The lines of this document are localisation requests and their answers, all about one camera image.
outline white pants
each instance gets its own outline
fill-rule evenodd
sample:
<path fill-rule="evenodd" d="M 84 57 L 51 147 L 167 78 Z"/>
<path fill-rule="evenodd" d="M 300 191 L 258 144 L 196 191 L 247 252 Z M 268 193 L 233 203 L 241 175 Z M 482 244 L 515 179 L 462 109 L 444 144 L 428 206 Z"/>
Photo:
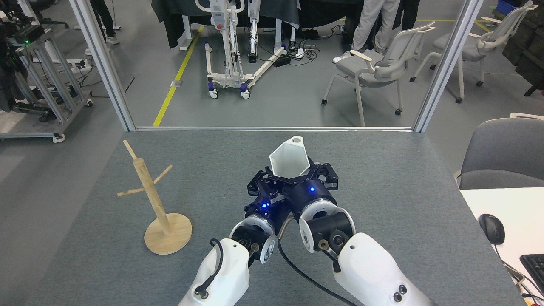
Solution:
<path fill-rule="evenodd" d="M 360 51 L 368 39 L 368 34 L 381 11 L 382 25 L 374 41 L 374 48 L 377 51 L 383 51 L 389 46 L 391 41 L 391 31 L 393 23 L 397 16 L 400 0 L 365 0 L 363 11 L 361 12 L 361 21 L 355 29 L 353 35 L 352 50 Z"/>

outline gray floor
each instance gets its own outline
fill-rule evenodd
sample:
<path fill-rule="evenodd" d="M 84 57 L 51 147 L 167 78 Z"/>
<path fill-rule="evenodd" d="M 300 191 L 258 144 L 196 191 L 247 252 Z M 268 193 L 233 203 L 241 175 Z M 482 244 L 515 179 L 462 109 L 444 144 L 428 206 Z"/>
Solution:
<path fill-rule="evenodd" d="M 121 44 L 111 46 L 120 79 L 126 88 L 129 107 L 138 126 L 153 124 L 177 73 L 185 52 L 169 50 L 164 28 L 156 21 L 150 1 L 119 0 L 116 21 Z M 435 3 L 422 0 L 420 19 L 455 19 L 460 3 Z M 481 14 L 491 16 L 489 0 Z M 57 20 L 75 25 L 68 1 L 44 11 Z M 453 23 L 438 22 L 429 41 L 446 33 Z M 330 27 L 320 29 L 328 34 Z M 86 48 L 81 33 L 61 27 L 55 32 L 70 58 L 80 58 Z M 483 34 L 478 26 L 473 32 Z M 210 41 L 217 35 L 203 32 Z M 263 34 L 266 41 L 272 34 Z M 357 108 L 352 90 L 338 85 L 331 92 L 329 105 L 319 105 L 323 87 L 335 70 L 333 56 L 343 52 L 339 36 L 314 42 L 321 52 L 318 59 L 301 67 L 284 66 L 271 69 L 257 83 L 249 100 L 235 91 L 223 90 L 220 98 L 211 100 L 205 90 L 202 44 L 197 45 L 183 75 L 183 86 L 176 90 L 162 126 L 355 126 Z M 423 54 L 433 48 L 426 45 Z M 418 63 L 410 64 L 410 70 Z M 244 69 L 253 70 L 244 63 Z M 467 68 L 477 65 L 467 63 Z M 491 56 L 484 85 L 473 84 L 478 73 L 465 71 L 466 98 L 454 103 L 458 90 L 454 70 L 447 90 L 427 131 L 453 172 L 460 168 L 470 136 L 480 123 L 507 117 L 511 112 L 544 115 L 544 99 L 537 91 L 531 97 L 523 93 L 529 84 L 515 76 L 514 67 L 500 54 Z M 91 75 L 86 84 L 98 78 Z M 369 126 L 410 126 L 421 106 L 432 78 L 424 69 L 416 83 L 401 80 L 406 107 L 402 116 L 393 114 L 395 88 L 365 89 L 364 110 Z M 95 96 L 106 96 L 101 84 L 89 87 Z M 53 144 L 50 139 L 6 139 L 0 143 L 0 304 L 22 305 L 37 286 L 50 258 L 66 234 L 80 206 L 106 165 L 122 130 L 108 99 L 95 98 L 95 106 L 84 108 L 66 131 L 67 140 Z"/>

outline blue bin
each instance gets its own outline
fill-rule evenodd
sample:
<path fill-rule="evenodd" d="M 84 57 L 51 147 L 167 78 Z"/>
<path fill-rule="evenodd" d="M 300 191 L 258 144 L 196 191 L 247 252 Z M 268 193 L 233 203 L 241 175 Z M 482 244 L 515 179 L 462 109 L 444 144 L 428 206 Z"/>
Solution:
<path fill-rule="evenodd" d="M 509 12 L 517 9 L 518 7 L 513 6 L 512 4 L 506 2 L 505 0 L 499 0 L 497 3 L 496 10 L 504 15 L 508 15 Z"/>

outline hexagonal container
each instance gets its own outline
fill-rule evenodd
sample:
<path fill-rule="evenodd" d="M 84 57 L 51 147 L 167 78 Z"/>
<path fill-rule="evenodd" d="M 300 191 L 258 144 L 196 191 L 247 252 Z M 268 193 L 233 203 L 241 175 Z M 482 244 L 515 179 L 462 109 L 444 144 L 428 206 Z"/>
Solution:
<path fill-rule="evenodd" d="M 300 136 L 283 142 L 269 157 L 274 175 L 287 179 L 302 175 L 310 167 L 304 139 Z"/>

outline gray chair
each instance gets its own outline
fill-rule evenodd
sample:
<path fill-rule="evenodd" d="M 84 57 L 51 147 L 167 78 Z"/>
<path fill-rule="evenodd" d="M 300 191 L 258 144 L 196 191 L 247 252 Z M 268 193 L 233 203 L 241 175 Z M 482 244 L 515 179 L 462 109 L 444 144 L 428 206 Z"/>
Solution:
<path fill-rule="evenodd" d="M 463 61 L 467 60 L 469 62 L 480 62 L 480 80 L 476 83 L 476 86 L 482 86 L 482 84 L 484 84 L 484 58 L 488 54 L 498 50 L 497 47 L 504 45 L 508 41 L 508 38 L 516 33 L 517 27 L 520 25 L 525 14 L 530 10 L 536 9 L 537 7 L 538 5 L 533 5 L 532 1 L 527 1 L 524 6 L 508 13 L 503 21 L 488 18 L 485 16 L 481 17 L 484 20 L 498 23 L 498 26 L 493 32 L 485 33 L 482 36 L 473 33 L 470 33 L 468 35 L 467 40 L 463 45 L 463 51 L 461 52 L 461 56 L 457 59 L 459 68 L 460 96 L 455 99 L 456 103 L 461 103 L 465 98 L 465 86 L 463 84 Z M 435 40 L 432 45 L 438 49 L 444 50 L 448 45 L 448 40 L 450 36 L 451 34 L 446 34 Z M 425 63 L 431 57 L 440 58 L 441 56 L 442 55 L 437 52 L 429 53 L 425 57 L 421 65 L 419 65 L 419 68 L 417 69 L 414 76 L 410 78 L 410 82 L 413 83 L 416 80 L 416 77 L 421 72 L 423 65 L 425 65 Z"/>
<path fill-rule="evenodd" d="M 321 104 L 327 104 L 327 96 L 336 79 L 345 81 L 352 88 L 355 88 L 357 104 L 359 106 L 359 119 L 361 126 L 364 126 L 361 88 L 384 87 L 396 82 L 399 108 L 395 110 L 395 114 L 400 115 L 403 111 L 403 101 L 397 80 L 406 73 L 408 60 L 419 54 L 418 49 L 421 48 L 422 41 L 424 41 L 431 30 L 435 29 L 432 27 L 433 24 L 434 21 L 423 27 L 399 32 L 384 54 L 374 51 L 360 53 L 351 50 L 354 56 L 342 59 L 335 64 L 336 68 L 343 72 L 344 75 L 334 74 L 332 76 Z"/>
<path fill-rule="evenodd" d="M 544 120 L 480 124 L 468 145 L 459 189 L 544 187 Z"/>

